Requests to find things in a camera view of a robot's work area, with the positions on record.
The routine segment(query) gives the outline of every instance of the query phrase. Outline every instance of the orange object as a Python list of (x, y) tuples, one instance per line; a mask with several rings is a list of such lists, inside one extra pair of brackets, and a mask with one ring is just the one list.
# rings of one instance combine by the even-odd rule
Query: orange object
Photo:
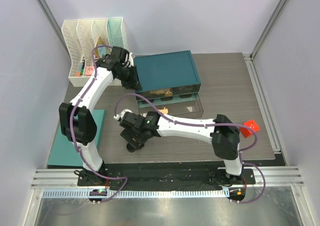
[(159, 110), (161, 113), (163, 113), (163, 114), (168, 114), (168, 109), (167, 108), (163, 108), (162, 110)]
[[(245, 122), (244, 125), (250, 127), (255, 132), (258, 132), (260, 130), (259, 125), (257, 125), (257, 123), (254, 120), (249, 120), (249, 121)], [(251, 136), (253, 134), (250, 130), (247, 130), (245, 128), (240, 128), (240, 131), (245, 138), (248, 138), (249, 136)]]

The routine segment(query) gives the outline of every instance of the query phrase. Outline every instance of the red cube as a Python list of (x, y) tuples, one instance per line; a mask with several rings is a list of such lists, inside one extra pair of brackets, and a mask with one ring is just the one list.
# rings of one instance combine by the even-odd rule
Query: red cube
[[(254, 120), (249, 120), (249, 121), (245, 122), (244, 125), (250, 127), (255, 132), (258, 132), (260, 130), (259, 125), (257, 125), (257, 123)], [(250, 130), (247, 130), (245, 128), (240, 128), (240, 131), (245, 138), (248, 138), (249, 136), (251, 136), (253, 134)]]

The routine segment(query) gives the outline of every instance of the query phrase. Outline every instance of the white wall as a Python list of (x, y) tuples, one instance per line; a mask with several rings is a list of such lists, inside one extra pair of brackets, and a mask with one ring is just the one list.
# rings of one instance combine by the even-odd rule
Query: white wall
[(22, 225), (68, 85), (70, 58), (36, 0), (0, 1), (0, 225)]
[(256, 58), (287, 159), (320, 217), (320, 1), (289, 0)]
[(278, 0), (46, 0), (65, 19), (125, 17), (135, 54), (251, 53)]

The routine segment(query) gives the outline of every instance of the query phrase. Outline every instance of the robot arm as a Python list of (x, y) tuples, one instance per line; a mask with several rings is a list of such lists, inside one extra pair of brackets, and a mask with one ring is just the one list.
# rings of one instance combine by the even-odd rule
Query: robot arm
[[(224, 115), (217, 115), (216, 119), (206, 120), (165, 116), (171, 118), (174, 122), (178, 121), (186, 124), (231, 123)], [(243, 167), (238, 154), (240, 137), (239, 130), (236, 127), (181, 125), (168, 121), (156, 112), (148, 112), (146, 117), (143, 117), (129, 110), (124, 110), (120, 114), (120, 126), (124, 127), (120, 135), (128, 142), (126, 147), (129, 152), (141, 149), (145, 142), (152, 137), (180, 136), (192, 138), (213, 146), (214, 153), (223, 159), (227, 174), (240, 176), (242, 173)]]
[[(97, 61), (97, 73), (90, 77), (80, 93), (69, 104), (62, 103), (59, 107), (61, 132), (69, 141), (73, 141), (70, 129), (71, 111), (81, 99), (75, 110), (73, 130), (77, 146), (95, 171), (101, 169), (103, 161), (94, 141), (97, 133), (97, 125), (92, 117), (94, 107), (103, 91), (115, 78), (121, 80), (122, 86), (126, 89), (141, 90), (137, 69), (133, 62), (132, 53), (114, 46), (110, 55), (103, 56)], [(83, 164), (83, 167), (90, 171), (86, 164)]]

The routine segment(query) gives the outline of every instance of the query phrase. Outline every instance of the small toy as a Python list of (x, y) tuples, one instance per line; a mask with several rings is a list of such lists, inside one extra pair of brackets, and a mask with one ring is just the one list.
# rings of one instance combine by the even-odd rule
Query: small toy
[[(244, 125), (250, 127), (255, 132), (258, 132), (260, 130), (259, 125), (254, 120), (249, 120), (249, 121), (245, 122)], [(249, 136), (251, 136), (253, 134), (250, 130), (247, 130), (245, 128), (240, 128), (240, 131), (245, 138), (248, 138)]]
[(91, 76), (92, 74), (93, 74), (93, 72), (94, 72), (94, 70), (95, 70), (95, 67), (94, 66), (87, 66), (86, 68), (85, 68), (85, 75), (86, 76)]

